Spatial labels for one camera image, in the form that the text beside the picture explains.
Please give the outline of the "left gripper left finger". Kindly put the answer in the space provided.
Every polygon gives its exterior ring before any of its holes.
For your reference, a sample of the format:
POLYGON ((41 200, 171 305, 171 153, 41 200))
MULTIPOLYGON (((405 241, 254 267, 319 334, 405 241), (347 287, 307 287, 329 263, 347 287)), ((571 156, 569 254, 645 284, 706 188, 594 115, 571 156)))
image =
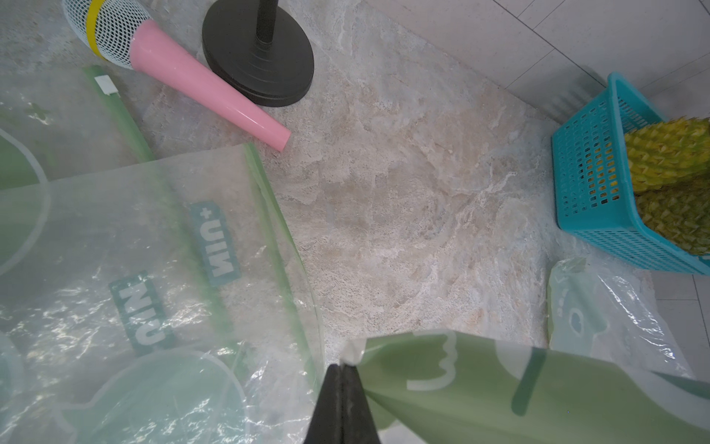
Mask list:
POLYGON ((340 444, 343 440, 342 366, 331 364, 312 414, 304 444, 340 444))

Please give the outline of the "yellow pineapple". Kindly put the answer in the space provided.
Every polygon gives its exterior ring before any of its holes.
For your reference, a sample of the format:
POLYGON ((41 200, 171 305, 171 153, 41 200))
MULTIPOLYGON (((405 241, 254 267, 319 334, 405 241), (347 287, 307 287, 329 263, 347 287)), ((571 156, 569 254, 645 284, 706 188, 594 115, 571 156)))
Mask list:
POLYGON ((689 181, 709 171, 709 120, 678 118, 624 135, 636 194, 689 181))

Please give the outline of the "zip-top bag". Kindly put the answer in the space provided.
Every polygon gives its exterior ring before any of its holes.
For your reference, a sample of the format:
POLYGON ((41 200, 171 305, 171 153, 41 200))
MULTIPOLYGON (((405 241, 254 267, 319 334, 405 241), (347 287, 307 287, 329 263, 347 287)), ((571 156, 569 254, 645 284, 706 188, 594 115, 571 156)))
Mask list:
POLYGON ((118 83, 102 67, 2 76, 2 189, 153 160, 118 83))
POLYGON ((251 144, 1 191, 5 443, 301 443, 320 327, 251 144))
POLYGON ((351 340, 390 442, 706 443, 708 384, 453 330, 351 340))
POLYGON ((554 351, 695 378, 642 282, 603 262, 577 257, 552 267, 547 340, 554 351))

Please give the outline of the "green pineapple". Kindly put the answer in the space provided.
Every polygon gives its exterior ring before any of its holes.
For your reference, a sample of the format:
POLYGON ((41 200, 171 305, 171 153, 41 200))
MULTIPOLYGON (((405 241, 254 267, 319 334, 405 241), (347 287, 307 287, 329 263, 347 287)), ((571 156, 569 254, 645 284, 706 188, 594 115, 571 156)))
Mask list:
POLYGON ((709 176, 648 191, 636 198, 643 223, 686 253, 709 255, 709 176))

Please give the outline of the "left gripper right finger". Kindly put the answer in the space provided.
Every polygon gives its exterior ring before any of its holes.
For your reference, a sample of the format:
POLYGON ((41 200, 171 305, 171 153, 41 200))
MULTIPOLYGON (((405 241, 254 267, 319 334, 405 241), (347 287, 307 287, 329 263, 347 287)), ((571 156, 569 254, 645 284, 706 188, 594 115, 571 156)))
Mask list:
POLYGON ((342 442, 380 444, 367 398, 355 366, 342 366, 342 442))

